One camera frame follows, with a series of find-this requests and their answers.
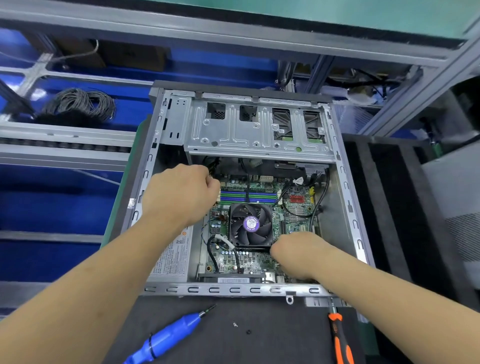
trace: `motherboard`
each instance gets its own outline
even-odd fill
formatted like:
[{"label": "motherboard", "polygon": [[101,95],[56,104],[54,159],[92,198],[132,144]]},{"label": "motherboard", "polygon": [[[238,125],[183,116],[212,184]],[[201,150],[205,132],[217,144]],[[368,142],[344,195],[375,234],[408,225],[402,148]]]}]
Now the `motherboard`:
[{"label": "motherboard", "polygon": [[[293,185],[289,179],[274,178],[272,176],[252,176],[250,183],[236,179],[223,178],[220,180],[221,191],[217,203],[210,210],[208,233],[203,232],[204,240],[216,234],[229,236],[230,213],[232,206],[238,204],[262,204],[271,210],[271,233],[273,242],[280,235],[296,231],[309,231],[310,218],[296,215],[311,214],[314,209],[314,189],[302,185]],[[290,186],[282,198],[279,199],[285,186]],[[271,255],[266,251],[255,249],[235,249],[239,256],[243,274],[265,274],[265,282],[285,283],[291,282]],[[233,251],[219,245],[212,246],[213,257],[216,260],[220,273],[237,273],[237,260]],[[206,272],[214,271],[214,263],[210,257],[206,262]]]}]

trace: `person's right arm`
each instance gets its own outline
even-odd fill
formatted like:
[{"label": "person's right arm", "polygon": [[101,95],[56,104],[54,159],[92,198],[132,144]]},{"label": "person's right arm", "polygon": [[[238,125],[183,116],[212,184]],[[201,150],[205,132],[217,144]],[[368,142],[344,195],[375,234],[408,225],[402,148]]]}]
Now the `person's right arm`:
[{"label": "person's right arm", "polygon": [[480,362],[480,314],[375,269],[310,232],[282,235],[271,255],[286,272],[334,292],[415,364]]}]

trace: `screwdriver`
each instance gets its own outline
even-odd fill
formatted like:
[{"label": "screwdriver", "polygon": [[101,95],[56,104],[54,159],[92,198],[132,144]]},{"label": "screwdriver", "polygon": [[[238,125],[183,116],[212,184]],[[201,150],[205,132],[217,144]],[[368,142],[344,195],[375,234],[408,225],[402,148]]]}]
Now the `screwdriver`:
[{"label": "screwdriver", "polygon": [[190,335],[207,312],[213,310],[216,304],[202,312],[188,314],[160,330],[144,342],[142,348],[130,355],[124,364],[140,364],[151,362],[174,347],[179,341]]},{"label": "screwdriver", "polygon": [[342,325],[342,315],[336,311],[333,303],[333,298],[329,298],[330,301],[330,313],[328,319],[330,320],[330,327],[332,328],[332,335],[335,346],[336,364],[354,364],[352,350],[345,337]]}]

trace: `person's left hand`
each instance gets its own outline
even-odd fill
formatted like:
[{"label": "person's left hand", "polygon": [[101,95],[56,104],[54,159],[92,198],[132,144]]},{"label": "person's left hand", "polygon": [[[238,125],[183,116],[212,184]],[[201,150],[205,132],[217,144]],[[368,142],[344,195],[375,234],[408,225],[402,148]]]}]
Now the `person's left hand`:
[{"label": "person's left hand", "polygon": [[183,226],[200,220],[214,205],[220,182],[198,164],[179,164],[152,176],[142,202],[142,218],[172,214]]}]

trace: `orange and black screwdriver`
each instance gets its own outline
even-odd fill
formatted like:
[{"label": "orange and black screwdriver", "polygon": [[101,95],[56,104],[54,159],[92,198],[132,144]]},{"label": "orange and black screwdriver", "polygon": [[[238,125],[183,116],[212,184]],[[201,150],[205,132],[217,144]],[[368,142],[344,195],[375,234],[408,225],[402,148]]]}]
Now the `orange and black screwdriver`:
[{"label": "orange and black screwdriver", "polygon": [[336,364],[354,364],[352,350],[343,331],[343,317],[336,311],[333,299],[329,298],[329,301],[331,310],[328,314],[328,319],[330,321],[330,327],[332,328]]}]

